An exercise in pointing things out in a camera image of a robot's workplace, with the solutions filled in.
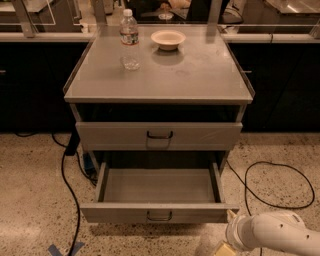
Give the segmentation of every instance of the drawer handle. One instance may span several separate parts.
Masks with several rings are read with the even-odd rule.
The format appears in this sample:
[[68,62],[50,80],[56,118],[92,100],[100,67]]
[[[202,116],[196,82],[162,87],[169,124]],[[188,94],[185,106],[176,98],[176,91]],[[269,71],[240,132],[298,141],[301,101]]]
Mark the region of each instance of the drawer handle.
[[149,131],[147,131],[147,137],[149,139],[156,139],[156,140],[168,140],[173,137],[173,131],[170,132],[169,135],[151,135]]
[[167,218],[152,218],[150,217],[150,212],[147,212],[147,219],[151,221],[169,221],[172,219],[172,211],[170,211],[169,216]]

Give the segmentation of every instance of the terrazzo floor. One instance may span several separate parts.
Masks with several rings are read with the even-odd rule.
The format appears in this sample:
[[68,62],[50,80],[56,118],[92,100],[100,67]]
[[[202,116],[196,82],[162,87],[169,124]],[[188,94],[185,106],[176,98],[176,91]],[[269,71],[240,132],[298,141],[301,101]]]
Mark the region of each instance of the terrazzo floor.
[[[56,139],[67,144],[68,134]],[[61,176],[64,148],[51,134],[18,137],[0,134],[0,255],[66,255],[76,228],[76,208]],[[292,165],[306,175],[315,190],[314,203],[296,210],[309,229],[320,231],[320,134],[243,133],[231,151],[229,163],[244,179],[257,161]],[[65,174],[79,203],[93,201],[94,187],[80,173],[77,158],[65,159]],[[244,186],[226,166],[222,183],[227,203],[238,203],[247,214]],[[262,199],[274,204],[307,204],[307,182],[285,167],[257,165],[248,185]],[[275,210],[248,195],[253,214]],[[81,215],[77,238],[83,245],[76,256],[95,255],[212,255],[224,239],[226,224],[88,224]],[[55,248],[55,254],[49,248]],[[260,255],[260,250],[239,254]],[[263,250],[264,256],[291,255]]]

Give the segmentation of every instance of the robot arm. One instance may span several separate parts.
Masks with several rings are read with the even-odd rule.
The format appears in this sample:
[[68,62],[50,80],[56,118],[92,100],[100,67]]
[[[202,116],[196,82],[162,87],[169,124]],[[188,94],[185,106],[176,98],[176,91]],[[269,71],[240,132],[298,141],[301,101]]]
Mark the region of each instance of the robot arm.
[[237,251],[266,247],[300,256],[320,255],[320,233],[307,229],[291,211],[235,216],[229,222],[226,237]]

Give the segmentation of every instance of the white bowl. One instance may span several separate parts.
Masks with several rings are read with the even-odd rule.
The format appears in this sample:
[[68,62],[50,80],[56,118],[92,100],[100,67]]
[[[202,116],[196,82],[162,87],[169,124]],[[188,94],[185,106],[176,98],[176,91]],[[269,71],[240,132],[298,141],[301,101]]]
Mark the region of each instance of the white bowl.
[[158,18],[160,20],[171,20],[173,18],[173,13],[168,12],[168,13],[161,13],[159,14]]
[[165,51],[176,49],[185,39],[185,34],[176,30],[159,30],[151,35],[151,39]]

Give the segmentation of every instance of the water bottle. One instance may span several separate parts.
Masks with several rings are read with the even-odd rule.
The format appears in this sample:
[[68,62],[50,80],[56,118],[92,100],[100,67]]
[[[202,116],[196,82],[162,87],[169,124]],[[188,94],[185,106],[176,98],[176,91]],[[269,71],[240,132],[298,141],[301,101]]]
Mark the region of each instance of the water bottle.
[[137,70],[140,67],[138,24],[130,9],[123,10],[123,18],[120,22],[120,37],[122,45],[120,61],[122,65],[127,70]]

